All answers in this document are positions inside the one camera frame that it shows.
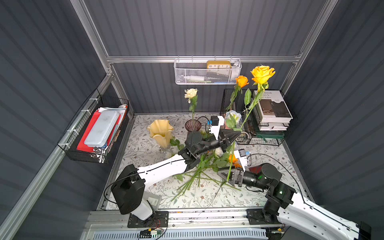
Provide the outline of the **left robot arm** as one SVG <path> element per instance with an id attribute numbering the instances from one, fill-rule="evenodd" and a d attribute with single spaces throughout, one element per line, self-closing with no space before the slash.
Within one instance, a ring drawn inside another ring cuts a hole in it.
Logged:
<path id="1" fill-rule="evenodd" d="M 153 184 L 173 175 L 183 174 L 196 167 L 201 154 L 221 148 L 227 150 L 241 131 L 218 129 L 218 135 L 204 139 L 200 132 L 187 136 L 185 147 L 173 157 L 162 162 L 137 168 L 133 164 L 125 167 L 118 178 L 106 187 L 114 197 L 121 215 L 132 214 L 145 221 L 154 214 L 150 204 L 143 199 L 144 191 Z"/>

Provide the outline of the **yellow orange rose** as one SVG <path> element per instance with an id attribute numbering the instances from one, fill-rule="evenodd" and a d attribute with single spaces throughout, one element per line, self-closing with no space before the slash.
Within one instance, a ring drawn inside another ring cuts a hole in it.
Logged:
<path id="1" fill-rule="evenodd" d="M 230 111 L 235 103 L 235 100 L 238 96 L 239 92 L 242 92 L 242 88 L 249 84 L 249 80 L 245 76 L 239 76 L 236 78 L 236 84 L 234 87 L 234 91 L 231 94 L 230 103 L 226 107 L 226 112 Z"/>

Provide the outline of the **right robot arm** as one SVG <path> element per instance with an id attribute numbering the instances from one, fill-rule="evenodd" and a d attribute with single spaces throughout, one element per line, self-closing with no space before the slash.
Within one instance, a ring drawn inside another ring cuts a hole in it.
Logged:
<path id="1" fill-rule="evenodd" d="M 232 186 L 253 187 L 266 193 L 267 201 L 257 216 L 267 223 L 279 222 L 318 240 L 371 239 L 371 226 L 341 218 L 304 198 L 281 181 L 282 173 L 271 164 L 261 164 L 255 172 L 220 168 L 218 175 Z"/>

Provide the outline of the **cream white rose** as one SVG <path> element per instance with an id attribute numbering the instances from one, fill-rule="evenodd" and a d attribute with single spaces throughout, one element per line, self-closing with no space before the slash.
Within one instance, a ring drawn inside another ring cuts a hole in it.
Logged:
<path id="1" fill-rule="evenodd" d="M 186 89 L 185 99 L 187 99 L 189 111 L 192 112 L 192 119 L 195 118 L 195 111 L 198 103 L 198 89 Z"/>

